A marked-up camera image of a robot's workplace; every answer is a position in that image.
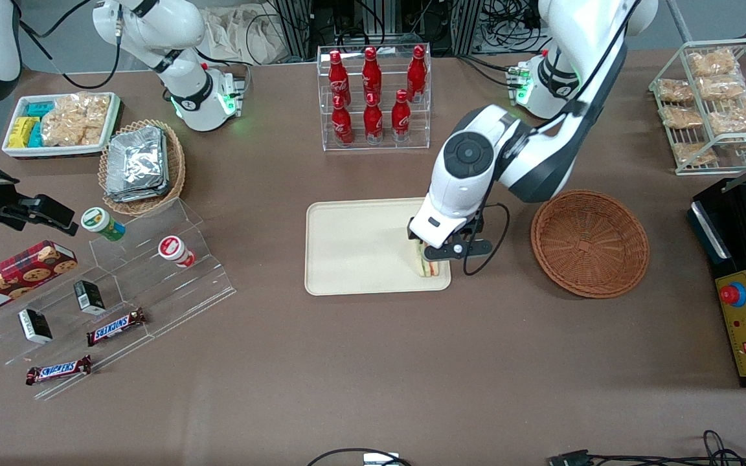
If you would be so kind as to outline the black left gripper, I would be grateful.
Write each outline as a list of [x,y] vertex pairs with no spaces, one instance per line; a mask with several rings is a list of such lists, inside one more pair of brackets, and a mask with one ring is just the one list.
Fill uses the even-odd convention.
[[[479,216],[474,216],[461,229],[450,233],[443,242],[443,247],[485,247],[486,241],[480,236],[482,230],[483,220]],[[416,259],[422,260],[422,241],[414,239],[413,247]]]

